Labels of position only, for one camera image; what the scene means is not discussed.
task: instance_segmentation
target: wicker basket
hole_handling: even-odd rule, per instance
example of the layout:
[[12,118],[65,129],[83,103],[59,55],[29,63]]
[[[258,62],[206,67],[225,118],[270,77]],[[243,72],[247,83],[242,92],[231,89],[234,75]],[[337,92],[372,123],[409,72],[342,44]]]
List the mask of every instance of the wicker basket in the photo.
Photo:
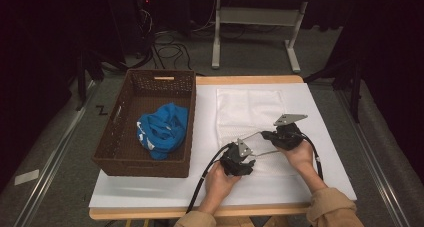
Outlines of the wicker basket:
[[[137,139],[142,114],[164,105],[188,108],[181,146],[154,160]],[[182,70],[129,70],[92,160],[109,176],[188,177],[196,104],[196,75]]]

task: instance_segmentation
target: wooden table edge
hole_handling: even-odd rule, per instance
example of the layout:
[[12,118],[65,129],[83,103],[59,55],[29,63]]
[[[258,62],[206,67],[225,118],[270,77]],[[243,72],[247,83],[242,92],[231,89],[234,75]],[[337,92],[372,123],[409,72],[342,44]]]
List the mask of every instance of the wooden table edge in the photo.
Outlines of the wooden table edge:
[[197,76],[198,85],[236,85],[236,84],[289,84],[303,83],[298,75],[265,75],[265,76]]
[[[252,206],[224,206],[215,217],[234,216],[274,216],[304,214],[310,203],[272,204]],[[90,217],[94,220],[122,219],[176,219],[182,217],[187,208],[90,208]]]

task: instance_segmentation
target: beige sleeve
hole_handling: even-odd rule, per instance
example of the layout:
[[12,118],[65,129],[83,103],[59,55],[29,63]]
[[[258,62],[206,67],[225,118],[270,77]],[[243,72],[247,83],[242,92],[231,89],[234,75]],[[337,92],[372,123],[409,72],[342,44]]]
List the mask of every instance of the beige sleeve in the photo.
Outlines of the beige sleeve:
[[199,211],[191,211],[181,217],[174,227],[215,227],[215,218],[210,215]]
[[335,188],[316,191],[306,217],[313,226],[319,227],[363,226],[356,216],[355,203]]

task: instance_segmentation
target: white towel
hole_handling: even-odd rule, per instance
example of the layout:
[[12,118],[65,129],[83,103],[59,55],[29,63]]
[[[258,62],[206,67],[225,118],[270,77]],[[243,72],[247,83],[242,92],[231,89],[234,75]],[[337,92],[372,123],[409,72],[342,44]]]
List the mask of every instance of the white towel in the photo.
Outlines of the white towel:
[[[280,90],[217,89],[218,143],[222,147],[240,138],[254,155],[275,151],[272,143],[258,132],[274,131],[274,122],[284,113]],[[251,175],[295,174],[282,153],[273,153],[257,157]]]

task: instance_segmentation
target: table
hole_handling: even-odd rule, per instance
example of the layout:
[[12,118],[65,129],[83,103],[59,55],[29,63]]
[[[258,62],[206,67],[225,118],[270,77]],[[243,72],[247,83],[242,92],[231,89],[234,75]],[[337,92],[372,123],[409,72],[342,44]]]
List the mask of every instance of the table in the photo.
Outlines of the table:
[[[356,200],[356,195],[335,152],[309,89],[306,84],[302,83],[299,76],[197,77],[196,81],[198,96],[190,176],[187,179],[108,177],[101,171],[90,202],[91,218],[96,220],[172,219],[185,214],[195,185],[204,167],[216,152],[216,150],[205,151],[208,149],[208,145],[204,144],[205,141],[203,141],[203,139],[209,138],[208,142],[212,143],[210,145],[213,145],[213,141],[217,142],[213,136],[215,115],[210,111],[210,108],[214,109],[215,106],[211,106],[213,100],[207,100],[214,99],[213,94],[216,91],[214,89],[216,86],[242,89],[252,87],[255,89],[283,88],[286,91],[285,97],[289,101],[296,99],[297,94],[304,95],[305,98],[300,98],[295,104],[289,106],[288,111],[293,111],[293,109],[302,111],[302,108],[309,106],[306,107],[310,110],[307,113],[308,119],[316,122],[313,128],[319,130],[316,133],[311,133],[309,137],[313,139],[320,153],[324,179],[329,186],[339,188],[350,199]],[[296,93],[294,91],[296,89],[304,93]],[[305,124],[308,123],[299,123],[298,126],[304,132],[305,130],[308,133],[311,132]],[[242,178],[241,181],[224,201],[223,206],[216,212],[216,216],[292,215],[305,213],[309,206],[310,193],[299,176],[286,178],[248,176]],[[255,188],[254,186],[258,183],[263,183],[264,186]],[[282,195],[280,189],[272,186],[284,186],[285,194]],[[204,195],[201,191],[195,206],[200,203],[202,194]],[[272,196],[272,199],[267,199],[267,195]]]

